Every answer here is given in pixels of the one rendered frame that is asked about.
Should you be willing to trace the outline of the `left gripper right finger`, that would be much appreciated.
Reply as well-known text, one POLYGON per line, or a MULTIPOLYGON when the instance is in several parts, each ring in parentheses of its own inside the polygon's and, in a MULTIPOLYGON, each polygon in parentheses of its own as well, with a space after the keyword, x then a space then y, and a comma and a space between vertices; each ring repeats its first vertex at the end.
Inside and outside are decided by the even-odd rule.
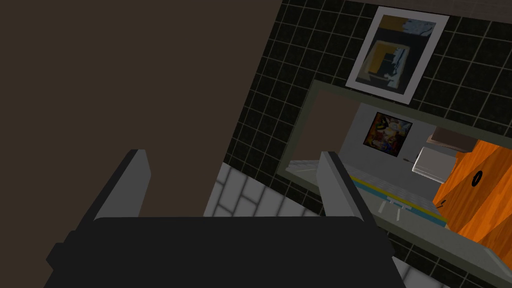
POLYGON ((336 152, 321 152, 316 180, 327 217, 366 219, 366 203, 336 152))

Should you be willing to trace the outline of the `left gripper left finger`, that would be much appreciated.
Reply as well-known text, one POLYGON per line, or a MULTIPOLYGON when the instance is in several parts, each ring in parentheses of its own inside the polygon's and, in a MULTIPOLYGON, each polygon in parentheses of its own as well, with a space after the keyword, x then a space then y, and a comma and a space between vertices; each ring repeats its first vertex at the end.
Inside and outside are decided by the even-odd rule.
POLYGON ((151 179, 151 169, 144 149, 131 149, 88 208, 82 224, 100 218, 135 218, 139 216, 151 179))

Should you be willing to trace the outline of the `grey framed wall mirror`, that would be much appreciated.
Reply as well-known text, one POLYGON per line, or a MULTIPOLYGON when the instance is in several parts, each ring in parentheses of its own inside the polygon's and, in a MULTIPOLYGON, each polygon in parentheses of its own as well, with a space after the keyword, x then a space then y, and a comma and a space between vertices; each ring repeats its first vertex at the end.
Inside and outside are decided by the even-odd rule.
POLYGON ((319 194, 321 152, 337 152, 398 259, 449 288, 512 288, 512 270, 495 251, 456 235, 442 217, 433 202, 441 184, 413 171, 423 148, 455 156, 451 148, 428 143, 438 127, 459 123, 314 80, 277 173, 319 194), (377 114, 411 123, 398 156, 364 145, 377 114))

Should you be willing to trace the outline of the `white framed abstract picture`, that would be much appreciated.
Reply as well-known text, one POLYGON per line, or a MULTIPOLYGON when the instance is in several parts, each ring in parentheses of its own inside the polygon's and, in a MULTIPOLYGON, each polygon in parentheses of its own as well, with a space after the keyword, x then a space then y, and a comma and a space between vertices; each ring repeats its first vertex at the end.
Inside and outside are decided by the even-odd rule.
POLYGON ((380 6, 346 86, 408 105, 449 16, 380 6))

